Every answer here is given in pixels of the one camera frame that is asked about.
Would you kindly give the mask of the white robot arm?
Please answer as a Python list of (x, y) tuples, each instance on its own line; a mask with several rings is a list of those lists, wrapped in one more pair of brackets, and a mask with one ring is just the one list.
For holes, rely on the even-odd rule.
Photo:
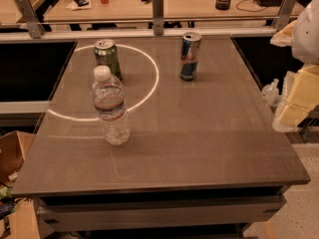
[(297, 73), (284, 79), (272, 123), (276, 131), (289, 132), (319, 105), (319, 0), (312, 0), (298, 19), (275, 34), (270, 43), (290, 46), (292, 56), (303, 63)]

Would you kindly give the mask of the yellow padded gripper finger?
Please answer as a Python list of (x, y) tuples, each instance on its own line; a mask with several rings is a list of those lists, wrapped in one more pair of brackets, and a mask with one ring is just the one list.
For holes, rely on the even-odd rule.
[(319, 105), (319, 66), (304, 65), (297, 73), (288, 71), (282, 97), (272, 123), (278, 132), (290, 132)]
[(271, 39), (270, 44), (277, 47), (287, 47), (292, 44), (292, 34), (294, 26), (296, 25), (296, 20), (289, 23), (282, 30), (276, 33)]

